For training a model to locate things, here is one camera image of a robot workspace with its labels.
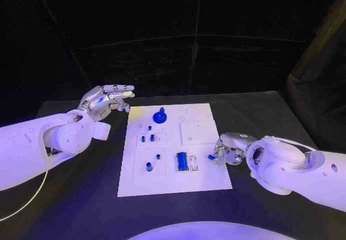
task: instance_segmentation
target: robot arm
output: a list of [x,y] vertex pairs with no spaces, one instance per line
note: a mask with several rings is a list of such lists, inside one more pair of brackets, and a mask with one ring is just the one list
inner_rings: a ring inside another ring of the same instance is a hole
[[112,126],[99,122],[112,109],[130,112],[132,85],[97,86],[78,108],[0,128],[0,191],[15,187],[81,153],[91,140],[107,140]]
[[220,149],[218,158],[238,164],[246,158],[251,177],[273,193],[289,195],[295,191],[315,203],[346,212],[346,154],[315,150],[273,136],[251,138],[250,143],[249,137],[241,133],[223,134],[220,148],[238,149],[238,154],[234,151],[233,157],[225,157]]

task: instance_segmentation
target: small blue piece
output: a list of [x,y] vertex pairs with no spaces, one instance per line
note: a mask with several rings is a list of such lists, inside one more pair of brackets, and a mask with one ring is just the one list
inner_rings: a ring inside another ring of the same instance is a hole
[[161,111],[153,115],[153,121],[158,123],[158,124],[163,124],[168,120],[168,115],[165,113],[165,108],[162,107],[161,108]]
[[179,152],[176,154],[178,160],[178,171],[189,171],[187,152]]
[[153,165],[152,165],[150,162],[146,163],[146,170],[148,170],[149,172],[152,172],[152,170],[153,170]]
[[212,155],[210,155],[210,156],[208,156],[208,158],[210,158],[211,160],[214,160],[217,157],[215,157],[215,156],[212,156]]

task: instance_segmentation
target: white panel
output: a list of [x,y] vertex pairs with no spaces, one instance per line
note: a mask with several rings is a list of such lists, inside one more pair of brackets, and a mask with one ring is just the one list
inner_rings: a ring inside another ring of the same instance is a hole
[[[153,121],[153,115],[162,107],[168,120],[159,124]],[[195,131],[185,131],[197,138],[192,145],[184,144],[182,126],[195,129]],[[150,142],[152,134],[161,137],[161,140],[156,138],[156,142]],[[233,189],[227,165],[218,165],[208,159],[208,155],[214,153],[218,138],[220,134],[208,103],[132,107],[117,196]],[[163,161],[156,160],[158,151],[163,151],[163,155],[161,154]],[[188,154],[189,171],[178,171],[178,153],[181,152]],[[197,156],[198,171],[192,170],[191,156]],[[146,163],[150,162],[148,159],[153,161],[153,171],[150,172],[146,170]]]

